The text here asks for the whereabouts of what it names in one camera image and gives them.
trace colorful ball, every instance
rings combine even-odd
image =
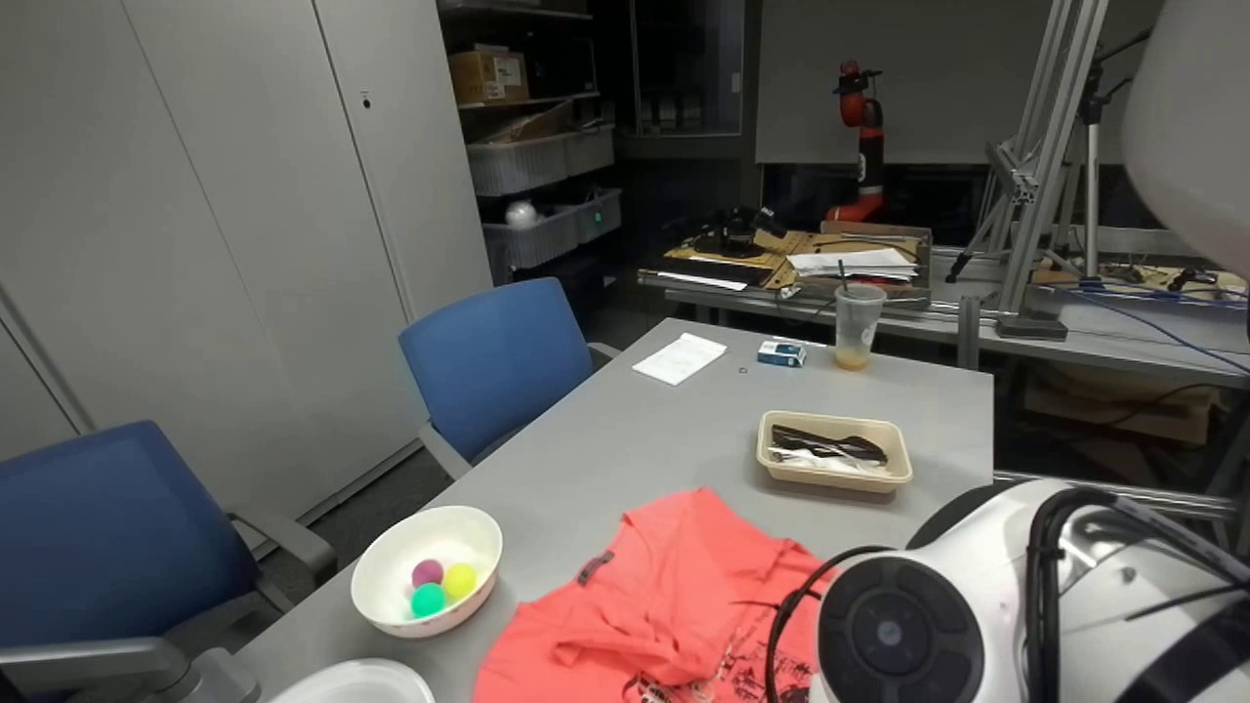
[[[421,581],[442,581],[442,564],[436,559],[421,559],[414,568],[414,588],[421,588]]]
[[[476,569],[470,564],[454,564],[442,575],[442,591],[444,591],[450,602],[463,602],[476,591]]]
[[[404,606],[414,619],[433,619],[444,611],[444,591],[436,581],[421,581],[421,588],[414,588]]]

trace white plate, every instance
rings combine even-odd
[[[342,662],[286,688],[272,703],[433,703],[433,693],[404,666]]]

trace red cloth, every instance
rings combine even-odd
[[[644,503],[571,588],[510,612],[472,700],[763,700],[774,606],[811,569],[803,549],[768,538],[716,491]],[[809,688],[811,662],[809,599],[779,637],[778,693]]]

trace chair backrest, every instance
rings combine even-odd
[[[152,422],[0,463],[0,647],[160,637],[259,568]]]
[[[556,276],[454,302],[408,323],[399,349],[428,426],[472,467],[592,370]]]

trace white tray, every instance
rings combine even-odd
[[[833,467],[778,463],[768,453],[774,426],[794,426],[794,429],[820,433],[820,438],[858,433],[858,438],[873,442],[889,463],[881,470],[833,470]],[[880,422],[880,420],[766,409],[756,420],[755,456],[774,482],[826,485],[826,490],[852,490],[852,491],[898,491],[914,476],[902,429],[895,422]]]

